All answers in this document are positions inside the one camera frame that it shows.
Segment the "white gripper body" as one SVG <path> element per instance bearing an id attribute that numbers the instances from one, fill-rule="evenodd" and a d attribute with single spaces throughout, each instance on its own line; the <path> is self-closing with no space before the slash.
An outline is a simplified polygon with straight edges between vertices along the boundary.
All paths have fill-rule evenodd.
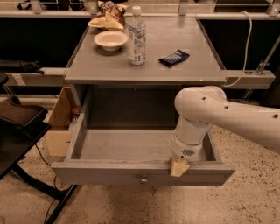
<path id="1" fill-rule="evenodd" d="M 181 115 L 172 135 L 172 156 L 189 163 L 206 161 L 203 140 L 211 128 L 211 124 L 189 121 Z"/>

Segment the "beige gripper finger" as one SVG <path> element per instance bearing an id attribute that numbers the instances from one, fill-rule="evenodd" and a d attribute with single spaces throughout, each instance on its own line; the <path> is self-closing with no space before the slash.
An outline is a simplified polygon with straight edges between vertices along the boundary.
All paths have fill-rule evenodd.
<path id="1" fill-rule="evenodd" d="M 184 159 L 173 158 L 171 160 L 171 175 L 173 177 L 181 177 L 190 165 Z"/>

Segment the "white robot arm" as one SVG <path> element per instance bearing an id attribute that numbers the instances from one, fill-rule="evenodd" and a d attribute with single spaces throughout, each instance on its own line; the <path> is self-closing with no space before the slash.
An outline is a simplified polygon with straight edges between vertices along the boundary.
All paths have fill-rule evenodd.
<path id="1" fill-rule="evenodd" d="M 280 153 L 280 109 L 228 101 L 220 87 L 186 87 L 174 100 L 178 122 L 172 136 L 171 175 L 182 176 L 191 158 L 200 153 L 212 126 L 220 126 L 256 144 Z"/>

